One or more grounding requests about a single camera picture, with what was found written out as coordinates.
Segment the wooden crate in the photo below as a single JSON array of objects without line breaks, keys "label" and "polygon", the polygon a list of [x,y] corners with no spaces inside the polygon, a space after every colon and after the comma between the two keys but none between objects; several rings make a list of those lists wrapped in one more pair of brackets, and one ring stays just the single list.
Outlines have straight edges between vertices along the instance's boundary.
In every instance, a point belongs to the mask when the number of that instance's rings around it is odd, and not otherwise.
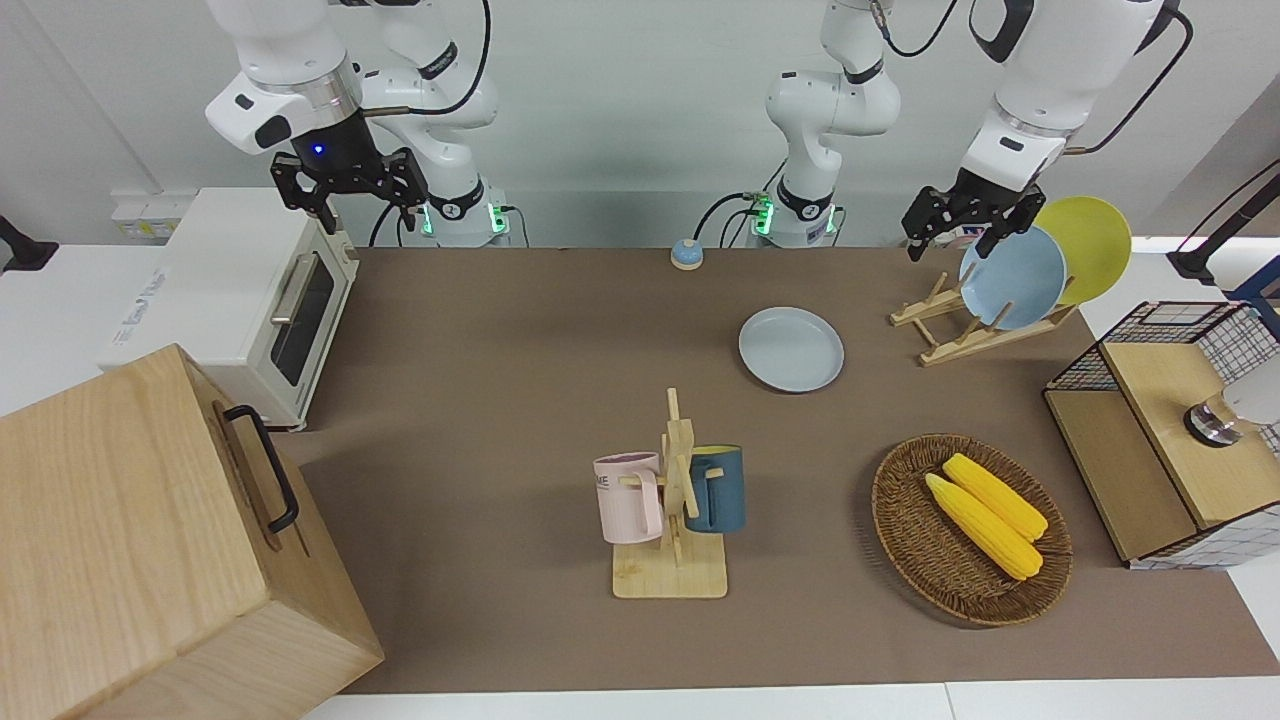
[{"label": "wooden crate", "polygon": [[1257,433],[1215,448],[1183,413],[1222,389],[1192,343],[1103,343],[1119,389],[1050,389],[1053,418],[1121,560],[1158,557],[1280,502],[1280,462]]},{"label": "wooden crate", "polygon": [[0,418],[0,717],[296,719],[381,661],[229,405],[170,346]]}]

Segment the yellow corn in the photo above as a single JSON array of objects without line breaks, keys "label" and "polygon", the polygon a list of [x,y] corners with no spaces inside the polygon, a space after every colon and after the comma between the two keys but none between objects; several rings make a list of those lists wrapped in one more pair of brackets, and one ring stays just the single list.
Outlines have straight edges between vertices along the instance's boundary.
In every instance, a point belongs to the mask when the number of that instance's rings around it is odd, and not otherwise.
[{"label": "yellow corn", "polygon": [[942,469],[955,484],[969,491],[969,495],[977,497],[1029,542],[1044,537],[1048,520],[1041,515],[1039,510],[1032,507],[1032,503],[1027,502],[1014,488],[992,475],[969,456],[956,452],[951,460],[942,464]]},{"label": "yellow corn", "polygon": [[1041,565],[1044,564],[1039,551],[986,505],[978,502],[963,487],[933,473],[925,474],[924,482],[933,491],[933,500],[938,502],[938,507],[955,520],[964,534],[969,536],[969,539],[986,552],[987,557],[995,560],[1010,578],[1025,580],[1039,573]]}]

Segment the cabinet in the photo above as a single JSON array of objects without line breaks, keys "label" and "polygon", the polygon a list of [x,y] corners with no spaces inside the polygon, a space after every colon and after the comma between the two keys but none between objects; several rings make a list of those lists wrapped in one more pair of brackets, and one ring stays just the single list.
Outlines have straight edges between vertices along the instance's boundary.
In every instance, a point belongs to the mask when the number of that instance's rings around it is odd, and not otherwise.
[{"label": "cabinet", "polygon": [[0,717],[294,719],[381,661],[298,468],[178,346],[0,448]]}]

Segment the green led light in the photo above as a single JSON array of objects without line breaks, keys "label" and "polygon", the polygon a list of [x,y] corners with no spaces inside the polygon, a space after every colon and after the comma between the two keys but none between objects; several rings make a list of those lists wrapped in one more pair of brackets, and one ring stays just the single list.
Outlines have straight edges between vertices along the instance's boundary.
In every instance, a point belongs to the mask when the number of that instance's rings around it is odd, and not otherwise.
[{"label": "green led light", "polygon": [[755,234],[767,237],[773,228],[773,201],[764,199],[760,209],[755,211]]},{"label": "green led light", "polygon": [[502,214],[502,210],[493,206],[493,202],[489,204],[489,220],[494,234],[507,232],[507,218]]}]

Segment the oven handle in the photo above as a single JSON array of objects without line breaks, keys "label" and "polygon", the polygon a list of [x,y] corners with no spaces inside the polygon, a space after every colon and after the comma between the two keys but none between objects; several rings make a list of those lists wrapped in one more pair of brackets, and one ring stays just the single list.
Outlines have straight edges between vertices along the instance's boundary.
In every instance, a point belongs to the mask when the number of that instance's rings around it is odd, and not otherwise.
[{"label": "oven handle", "polygon": [[319,265],[320,255],[315,252],[303,255],[293,263],[289,282],[284,286],[284,292],[280,293],[280,301],[275,304],[275,310],[271,310],[273,325],[292,325],[298,318],[302,300],[306,297],[307,287],[311,284],[311,278],[316,274]]},{"label": "oven handle", "polygon": [[293,486],[289,484],[289,477],[284,473],[280,456],[275,452],[275,443],[266,434],[266,423],[262,421],[262,416],[257,414],[257,410],[253,410],[250,405],[237,405],[223,413],[223,418],[228,423],[241,418],[248,418],[253,421],[253,429],[257,430],[257,437],[262,441],[262,450],[266,451],[266,459],[271,462],[271,471],[275,473],[275,482],[280,484],[280,496],[284,497],[284,514],[268,523],[266,529],[271,530],[273,534],[280,534],[282,530],[298,519],[298,498],[293,495]]}]

